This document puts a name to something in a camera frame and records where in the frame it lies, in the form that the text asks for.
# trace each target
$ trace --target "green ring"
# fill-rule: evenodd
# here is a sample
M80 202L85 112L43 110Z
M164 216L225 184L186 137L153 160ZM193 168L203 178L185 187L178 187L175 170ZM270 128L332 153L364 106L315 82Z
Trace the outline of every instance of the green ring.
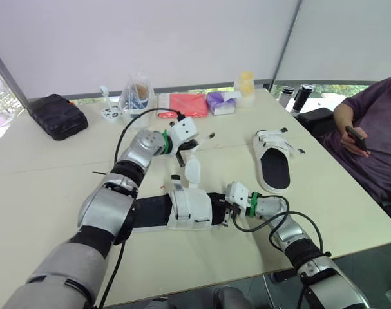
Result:
M257 196L258 192L253 192L253 196L251 197L251 207L249 207L249 213L248 215L250 217L255 217L255 208L257 206Z
M164 154L169 153L169 140L168 140L168 133L167 130L165 130L162 133L162 136L164 137L165 140L165 149L164 149Z

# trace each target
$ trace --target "white slipper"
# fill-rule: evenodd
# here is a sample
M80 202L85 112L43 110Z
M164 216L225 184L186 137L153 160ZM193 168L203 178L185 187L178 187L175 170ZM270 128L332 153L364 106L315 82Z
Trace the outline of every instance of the white slipper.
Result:
M287 128L276 131L260 130L253 137L258 181L269 192L284 193L290 185L289 158L292 153L305 153L295 149L282 137Z

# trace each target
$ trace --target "white roller blind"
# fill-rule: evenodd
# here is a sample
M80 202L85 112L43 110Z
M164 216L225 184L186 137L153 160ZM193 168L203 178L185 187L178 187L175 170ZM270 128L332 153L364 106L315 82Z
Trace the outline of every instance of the white roller blind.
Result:
M391 76L391 0L304 0L278 80Z
M270 79L296 0L0 0L0 57L29 98Z

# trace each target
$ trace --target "cable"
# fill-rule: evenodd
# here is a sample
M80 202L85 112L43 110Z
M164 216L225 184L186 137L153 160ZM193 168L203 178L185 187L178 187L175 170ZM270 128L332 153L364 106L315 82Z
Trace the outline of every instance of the cable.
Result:
M271 243L271 245L277 249L277 250L281 250L280 247L278 247L276 244L274 244L274 241L272 240L272 236L274 235L274 233L279 229L279 227L281 227L281 225L284 223L284 221L287 219L287 215L288 214L296 214L298 216L301 216L301 217L304 217L305 219L307 219L311 224L312 226L314 227L314 229L316 230L316 233L317 233L317 236L318 236L318 241L319 241L319 249L322 253L324 253L324 242L323 242L323 237L321 236L321 232L319 231L319 228L318 226L316 225L316 223L310 218L308 217L307 215L303 214L302 212L298 212L298 211L290 211L289 210L289 204L287 202L287 210L288 211L285 211L285 212L280 212L279 214L276 214L275 216L269 218L267 221L265 221L264 223L252 228L252 229L244 229L242 228L241 226L239 226L236 222L236 216L233 216L233 223L235 225L235 227L242 231L242 232L245 232L245 233L252 233L252 232L256 232L257 230L260 230L262 229L263 227L267 226L268 224L270 224L272 221L274 221L276 218L280 217L280 216L284 216L284 218L280 221L279 224L277 224L277 226L275 226L275 228L273 228L269 234L269 241Z
M307 286L303 286L300 292L300 296L298 297L298 302L297 302L297 309L301 309L301 305L303 304L303 299L304 299L304 294L305 290L307 289Z
M177 113L177 115L180 115L181 113L175 109L170 109L170 108L151 108L147 111L144 111L142 112L141 114L139 114L136 118L132 119L125 127L125 129L122 130L120 136L119 136L119 140L118 140L118 144L117 144L117 148L115 149L115 157L113 159L113 163L116 164L117 163L117 160L118 160L118 152L119 152L119 147L120 147L120 143L122 142L122 139L124 138L124 135L126 133L126 130L129 129L129 127L137 120L139 119L140 117L144 116L145 114L148 114L152 111L173 111L175 113Z
M94 174L108 175L108 173L93 171Z
M111 290L112 282L115 279L115 276L117 275L118 268L120 265L120 262L122 260L122 256L124 255L124 249L125 249L125 241L122 242L122 245L120 246L120 251L118 255L117 263L115 264L115 268L113 269L112 275L110 277L110 280L108 281L108 284L106 285L104 294L102 295L102 298L100 299L99 307L98 309L103 309L105 305L106 298Z
M126 133L126 131L129 129L129 127L131 127L131 125L134 123L134 121L136 121L137 119L139 119L141 116L147 114L147 113L150 113L152 111L173 111L175 113L177 113L177 115L181 115L181 113L175 109L169 109L169 108L151 108L147 111L144 111L143 113L139 114L136 118L132 119L127 125L126 127L122 130L120 136L119 136L119 140L118 140L118 144L117 144L117 148L115 149L115 157L114 157L114 164L117 163L117 160L118 160L118 152L119 152L119 147L120 147L120 144L122 142L122 139L124 138L124 135ZM97 173L97 174L105 174L105 173L102 173L102 172L93 172L93 173ZM108 284L106 285L106 288L105 288L105 291L102 295L102 299L100 300L100 303L99 303L99 306L98 306L98 309L103 309L104 308L104 305L105 305L105 301L106 301L106 298L111 290L111 286L112 286L112 282L113 280L115 279L115 276L117 275L117 272L118 272L118 268L119 268L119 265L120 265L120 262L122 260L122 256L124 255L124 249L125 249L125 241L122 242L122 245L120 247L120 251L119 251L119 255L118 255L118 260L117 260L117 263L115 264L115 268L113 269L113 272L112 272L112 275L110 277L110 280L108 281Z
M275 220L276 218L282 216L282 215L285 215L284 218L280 221L280 223L276 226L276 228L278 229L278 227L280 227L284 222L285 220L287 219L287 214L288 212L290 211L290 203L288 202L288 200L286 198L284 198L283 196L280 196L280 195L267 195L267 196L260 196L261 198L281 198L282 200L284 200L285 204L286 204L286 208L287 210L285 212L281 212L279 214L276 214L275 216L269 218L267 221L265 221L264 223L261 223L260 225L257 225L256 227L253 227L252 229L244 229L242 228L241 226L239 226L236 222L236 214L235 212L233 212L233 223L235 225L235 227L242 231L242 232L245 232L245 233L252 233L252 232L256 232L257 230L260 230L262 229L263 227L267 226L268 224L270 224L273 220Z
M271 304L271 308L276 308L276 307L275 307L275 304L274 304L274 301L272 300L270 290L268 289L267 280L265 280L265 274L262 275L262 277L263 277L263 279L264 279L264 285L265 285L265 289L266 289L266 291L267 291L268 299L269 299L270 304Z

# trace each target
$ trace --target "white container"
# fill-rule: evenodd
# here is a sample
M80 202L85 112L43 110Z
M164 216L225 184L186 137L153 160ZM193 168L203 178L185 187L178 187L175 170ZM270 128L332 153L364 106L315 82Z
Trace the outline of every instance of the white container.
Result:
M254 73L244 71L235 80L234 90L241 93L241 97L236 100L237 108L251 108L255 101Z
M290 99L292 99L293 94L294 88L288 86L283 87L280 96L278 97L278 103L280 103L283 108L286 108Z

